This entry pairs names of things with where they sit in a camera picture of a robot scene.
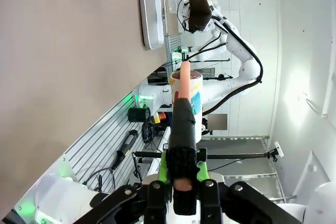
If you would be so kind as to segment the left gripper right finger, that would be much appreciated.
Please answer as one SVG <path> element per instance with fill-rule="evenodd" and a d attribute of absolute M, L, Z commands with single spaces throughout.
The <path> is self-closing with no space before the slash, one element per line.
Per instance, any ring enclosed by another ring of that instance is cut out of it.
<path fill-rule="evenodd" d="M 246 182 L 228 187 L 210 178 L 205 162 L 197 167 L 200 223 L 224 223 L 223 215 L 236 223 L 301 223 Z"/>

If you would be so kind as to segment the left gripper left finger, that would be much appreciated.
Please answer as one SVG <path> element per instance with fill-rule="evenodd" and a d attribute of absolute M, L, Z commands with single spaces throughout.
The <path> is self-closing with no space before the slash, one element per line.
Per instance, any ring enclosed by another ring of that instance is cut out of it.
<path fill-rule="evenodd" d="M 166 223 L 167 182 L 154 180 L 135 188 L 124 185 L 76 220 L 76 223 Z"/>

